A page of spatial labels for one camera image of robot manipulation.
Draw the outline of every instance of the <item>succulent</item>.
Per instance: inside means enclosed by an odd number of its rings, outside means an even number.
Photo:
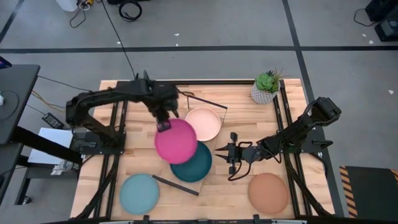
[[[273,70],[269,70],[268,72],[263,72],[256,77],[256,86],[258,90],[266,91],[269,93],[275,93],[279,90],[279,80],[282,78],[282,75],[278,73],[278,70],[275,68]]]

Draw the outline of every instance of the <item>light blue plate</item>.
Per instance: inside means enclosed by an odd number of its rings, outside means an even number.
[[[122,185],[120,204],[129,213],[143,215],[153,209],[159,198],[159,186],[148,174],[134,174]]]

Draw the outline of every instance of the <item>white pot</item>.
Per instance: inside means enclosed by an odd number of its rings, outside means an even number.
[[[56,0],[61,9],[67,12],[74,12],[77,9],[76,0]]]
[[[278,82],[278,91],[275,93],[268,93],[266,91],[261,91],[257,89],[256,82],[254,82],[251,88],[251,98],[258,104],[267,104],[272,102],[274,97],[278,94],[280,88],[280,82]]]

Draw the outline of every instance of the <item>desk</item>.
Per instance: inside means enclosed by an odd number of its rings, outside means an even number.
[[[31,164],[26,156],[21,155],[24,145],[81,164],[81,155],[78,152],[17,126],[36,83],[39,70],[38,65],[13,65],[11,68],[0,70],[0,91],[7,93],[3,95],[4,105],[0,107],[0,174],[2,174],[0,178],[3,178],[0,184],[0,203],[16,165],[28,167],[16,205],[22,205],[30,179],[37,178],[37,173],[41,173],[44,168],[47,168],[45,169],[47,176],[50,174],[48,164]]]
[[[115,87],[117,81],[102,81],[100,90]],[[294,120],[301,115],[306,107],[303,88],[299,79],[285,80],[287,98]],[[223,147],[230,142],[230,132],[236,132],[238,141],[253,141],[275,134],[278,129],[277,118],[273,103],[268,105],[256,104],[250,96],[252,85],[178,85],[182,91],[193,92],[197,97],[225,105],[228,111],[218,137],[211,142],[211,150]],[[181,117],[187,112],[187,100],[178,100]],[[284,127],[287,120],[283,106],[282,119]],[[108,125],[111,117],[112,105],[99,106],[95,109],[94,117]],[[125,152],[120,157],[115,197],[113,202],[112,220],[142,220],[142,215],[131,215],[124,211],[119,203],[119,191],[123,182],[136,173],[155,174],[166,179],[169,176],[169,165],[163,161],[154,149],[154,118],[147,112],[147,108],[140,103],[129,103],[127,107],[127,132]],[[314,194],[323,207],[333,213],[333,205],[326,182],[322,163],[308,154],[301,155],[305,180],[309,190]],[[97,191],[100,179],[103,156],[98,155],[85,163],[81,168],[71,217],[78,215],[88,204]],[[191,219],[252,219],[254,214],[260,214],[251,205],[248,197],[248,184],[251,179],[261,173],[270,172],[281,177],[287,184],[287,173],[284,163],[275,160],[256,162],[252,165],[250,174],[234,182],[229,182],[229,165],[219,157],[214,156],[210,173],[200,183],[188,184],[199,191],[194,196],[179,189],[159,183],[160,197],[157,205],[151,210],[151,220],[191,220]],[[239,174],[247,171],[248,165],[243,164]],[[301,214],[304,214],[303,200],[299,188],[296,186],[297,198]],[[100,216],[105,215],[108,193],[105,192]],[[291,199],[287,208],[275,215],[260,214],[260,218],[293,218]]]

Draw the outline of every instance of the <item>orange and black mat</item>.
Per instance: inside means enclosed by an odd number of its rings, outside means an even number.
[[[398,171],[341,166],[349,217],[398,221]]]

